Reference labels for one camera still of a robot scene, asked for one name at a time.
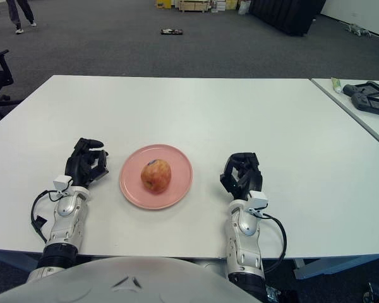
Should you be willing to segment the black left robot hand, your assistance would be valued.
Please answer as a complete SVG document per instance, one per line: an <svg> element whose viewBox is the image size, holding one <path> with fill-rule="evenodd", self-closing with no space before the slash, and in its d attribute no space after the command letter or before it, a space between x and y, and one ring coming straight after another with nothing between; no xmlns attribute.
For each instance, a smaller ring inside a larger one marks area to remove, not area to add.
<svg viewBox="0 0 379 303"><path fill-rule="evenodd" d="M66 162L65 175L72 178L73 186L88 189L93 181L105 176L108 153L103 149L104 144L98 140L80 138Z"/></svg>

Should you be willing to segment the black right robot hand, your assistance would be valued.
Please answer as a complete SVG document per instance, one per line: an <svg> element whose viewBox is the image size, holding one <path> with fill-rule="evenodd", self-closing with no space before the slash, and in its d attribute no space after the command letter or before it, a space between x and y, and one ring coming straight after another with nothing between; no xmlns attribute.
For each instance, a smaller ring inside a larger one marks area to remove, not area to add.
<svg viewBox="0 0 379 303"><path fill-rule="evenodd" d="M255 153L234 153L220 175L220 182L234 199L247 200L250 191L262 191L263 177Z"/></svg>

